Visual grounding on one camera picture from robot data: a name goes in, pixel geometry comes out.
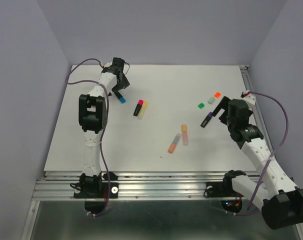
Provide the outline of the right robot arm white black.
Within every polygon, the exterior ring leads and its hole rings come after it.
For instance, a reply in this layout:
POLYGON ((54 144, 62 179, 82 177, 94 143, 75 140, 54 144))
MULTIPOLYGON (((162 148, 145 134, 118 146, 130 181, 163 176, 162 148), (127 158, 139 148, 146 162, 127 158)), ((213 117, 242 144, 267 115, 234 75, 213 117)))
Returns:
POLYGON ((249 123, 256 100, 250 93, 241 99, 223 97, 212 112, 226 125, 231 139, 248 157, 257 173, 258 182, 252 181, 241 170, 230 170, 221 182, 207 182, 204 196, 224 198, 241 195, 262 214, 272 230, 303 223, 303 188, 287 176, 271 152, 259 128, 249 123))

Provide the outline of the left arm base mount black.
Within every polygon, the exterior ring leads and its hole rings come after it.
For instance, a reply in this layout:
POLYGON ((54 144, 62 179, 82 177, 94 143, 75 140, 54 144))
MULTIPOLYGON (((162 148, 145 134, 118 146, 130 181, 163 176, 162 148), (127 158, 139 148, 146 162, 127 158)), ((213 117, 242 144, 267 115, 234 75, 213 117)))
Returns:
POLYGON ((75 199, 117 199, 119 194, 118 176, 113 172, 109 173, 110 185, 108 182, 108 174, 98 176, 86 176, 84 173, 79 177, 76 183, 70 183, 69 186, 74 190, 73 197, 75 199))

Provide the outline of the orange pen cap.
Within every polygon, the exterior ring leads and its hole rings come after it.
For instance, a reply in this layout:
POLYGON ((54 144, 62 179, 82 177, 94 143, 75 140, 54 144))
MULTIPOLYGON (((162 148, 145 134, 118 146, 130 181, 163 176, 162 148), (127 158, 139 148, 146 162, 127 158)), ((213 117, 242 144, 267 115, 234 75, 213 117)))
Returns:
POLYGON ((217 98, 217 99, 218 99, 220 96, 221 96, 221 93, 220 93, 220 92, 216 92, 216 93, 214 94, 214 97, 217 98))

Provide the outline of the black highlighter blue cap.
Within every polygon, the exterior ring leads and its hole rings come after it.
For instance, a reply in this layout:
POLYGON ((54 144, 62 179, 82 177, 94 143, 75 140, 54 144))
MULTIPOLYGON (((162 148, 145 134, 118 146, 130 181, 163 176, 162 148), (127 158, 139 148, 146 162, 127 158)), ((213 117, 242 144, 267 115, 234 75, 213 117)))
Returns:
POLYGON ((125 98, 122 95, 118 95, 117 98, 122 104, 126 102, 125 98))

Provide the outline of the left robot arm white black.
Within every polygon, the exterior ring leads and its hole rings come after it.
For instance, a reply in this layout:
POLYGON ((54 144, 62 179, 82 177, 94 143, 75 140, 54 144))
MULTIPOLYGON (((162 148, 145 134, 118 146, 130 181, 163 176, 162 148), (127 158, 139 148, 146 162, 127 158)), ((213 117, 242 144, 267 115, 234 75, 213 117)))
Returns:
POLYGON ((124 74, 125 64, 122 58, 113 58, 110 65, 103 67, 98 84, 79 96, 78 123, 84 133, 84 165, 74 187, 75 198, 104 198, 109 191, 108 183, 102 180, 101 137, 108 123, 109 94, 113 93, 121 103, 126 102, 119 93, 130 85, 124 74))

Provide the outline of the black highlighter purple cap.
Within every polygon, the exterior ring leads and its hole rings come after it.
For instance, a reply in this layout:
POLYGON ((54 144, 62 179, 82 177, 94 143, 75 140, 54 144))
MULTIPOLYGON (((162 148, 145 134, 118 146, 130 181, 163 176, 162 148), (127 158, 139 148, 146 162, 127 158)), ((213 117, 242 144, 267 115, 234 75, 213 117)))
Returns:
POLYGON ((209 112, 208 115, 205 117, 205 119, 202 121, 200 126, 202 128, 205 128, 207 124, 210 122, 210 120, 212 119, 212 117, 213 117, 212 112, 209 112))

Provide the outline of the pastel green pen cap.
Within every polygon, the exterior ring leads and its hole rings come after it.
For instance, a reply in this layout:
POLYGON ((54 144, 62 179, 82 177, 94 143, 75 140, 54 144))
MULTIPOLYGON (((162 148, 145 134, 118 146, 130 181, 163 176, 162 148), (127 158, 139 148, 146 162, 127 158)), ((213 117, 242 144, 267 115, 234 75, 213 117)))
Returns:
POLYGON ((215 98, 214 98, 214 97, 211 97, 211 98, 208 100, 208 103, 209 103, 210 105, 212 105, 214 102, 215 102, 215 98))

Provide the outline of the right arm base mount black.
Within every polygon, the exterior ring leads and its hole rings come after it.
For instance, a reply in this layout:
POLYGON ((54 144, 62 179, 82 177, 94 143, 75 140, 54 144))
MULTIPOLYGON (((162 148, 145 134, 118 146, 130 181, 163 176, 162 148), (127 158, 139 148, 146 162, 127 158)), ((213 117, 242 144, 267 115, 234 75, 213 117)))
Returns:
POLYGON ((208 181, 203 195, 206 198, 235 198, 238 193, 225 188, 222 181, 208 181))

